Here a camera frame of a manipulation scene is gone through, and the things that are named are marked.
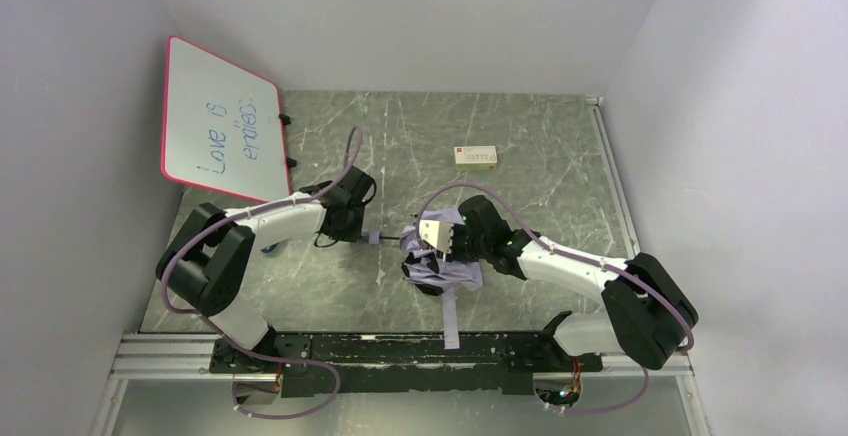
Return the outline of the light purple folding umbrella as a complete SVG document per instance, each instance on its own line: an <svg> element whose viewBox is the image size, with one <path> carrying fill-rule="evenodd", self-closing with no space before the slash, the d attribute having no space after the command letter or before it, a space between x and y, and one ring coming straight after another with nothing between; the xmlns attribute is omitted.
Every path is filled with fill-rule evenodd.
<svg viewBox="0 0 848 436"><path fill-rule="evenodd" d="M441 298L444 347L458 350L456 292L459 288L476 291L483 286L481 265L478 262L449 261L447 257L437 256L433 250L421 250L413 229L413 226L406 226L398 237L384 235L380 230L364 231L360 240L374 245L398 242L399 249L407 255L401 265L404 277L422 292Z"/></svg>

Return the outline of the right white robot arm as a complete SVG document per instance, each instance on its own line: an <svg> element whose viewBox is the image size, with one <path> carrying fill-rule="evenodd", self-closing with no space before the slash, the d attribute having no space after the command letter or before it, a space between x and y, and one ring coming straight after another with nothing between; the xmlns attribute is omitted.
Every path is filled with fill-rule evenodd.
<svg viewBox="0 0 848 436"><path fill-rule="evenodd" d="M485 196L458 207L448 259L487 262L504 275L562 286L600 308L564 311L540 332L557 356L617 353L661 369L687 340L698 314L659 260L644 252L606 259L513 229Z"/></svg>

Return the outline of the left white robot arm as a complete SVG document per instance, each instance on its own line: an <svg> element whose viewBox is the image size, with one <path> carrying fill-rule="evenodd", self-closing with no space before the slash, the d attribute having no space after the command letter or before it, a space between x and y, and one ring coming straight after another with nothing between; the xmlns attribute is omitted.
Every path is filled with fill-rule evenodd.
<svg viewBox="0 0 848 436"><path fill-rule="evenodd" d="M244 372L270 367L279 356L277 332L240 294L249 262L263 249L299 236L357 242L376 182L355 166L336 180L300 188L289 197L245 208L197 206L157 263L156 278L218 329Z"/></svg>

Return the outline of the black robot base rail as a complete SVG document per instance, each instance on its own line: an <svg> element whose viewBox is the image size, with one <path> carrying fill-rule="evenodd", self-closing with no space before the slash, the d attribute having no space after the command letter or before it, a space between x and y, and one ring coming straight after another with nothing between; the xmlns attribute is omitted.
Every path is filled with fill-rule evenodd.
<svg viewBox="0 0 848 436"><path fill-rule="evenodd" d="M593 373L595 354L577 358L537 331L462 332L457 349L440 332L283 332L276 353L284 364L252 359L224 340L214 344L209 370L238 381L280 377L281 397L342 393L405 393L498 390L531 395L541 373Z"/></svg>

